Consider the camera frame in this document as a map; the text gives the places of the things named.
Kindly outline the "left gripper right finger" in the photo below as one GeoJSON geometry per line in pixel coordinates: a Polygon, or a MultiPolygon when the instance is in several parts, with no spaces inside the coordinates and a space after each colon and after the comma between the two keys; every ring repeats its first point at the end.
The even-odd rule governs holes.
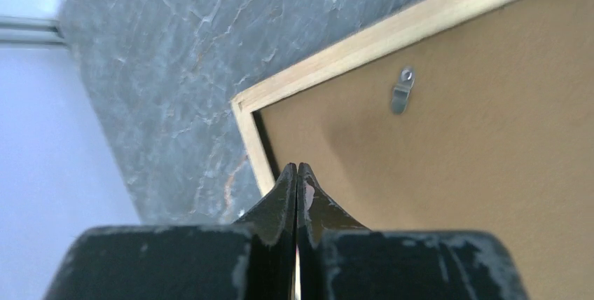
{"type": "Polygon", "coordinates": [[[303,299],[526,299],[508,250],[482,231],[374,231],[301,163],[296,181],[303,299]]]}

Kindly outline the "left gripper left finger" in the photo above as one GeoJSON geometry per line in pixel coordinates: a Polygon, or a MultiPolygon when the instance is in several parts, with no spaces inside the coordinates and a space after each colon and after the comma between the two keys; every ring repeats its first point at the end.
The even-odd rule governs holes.
{"type": "Polygon", "coordinates": [[[102,226],[71,245],[47,299],[293,299],[297,168],[232,224],[102,226]]]}

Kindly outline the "brown cardboard backing board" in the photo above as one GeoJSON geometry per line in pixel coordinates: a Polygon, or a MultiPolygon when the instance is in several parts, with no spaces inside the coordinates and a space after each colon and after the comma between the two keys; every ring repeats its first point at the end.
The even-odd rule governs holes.
{"type": "Polygon", "coordinates": [[[593,298],[593,0],[516,1],[261,117],[277,163],[367,227],[487,231],[531,299],[593,298]]]}

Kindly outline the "wooden picture frame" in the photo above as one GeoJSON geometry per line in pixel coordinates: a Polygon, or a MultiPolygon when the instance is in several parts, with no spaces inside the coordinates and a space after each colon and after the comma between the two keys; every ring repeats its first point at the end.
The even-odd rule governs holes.
{"type": "Polygon", "coordinates": [[[234,96],[231,108],[261,195],[275,177],[255,111],[514,1],[421,0],[234,96]]]}

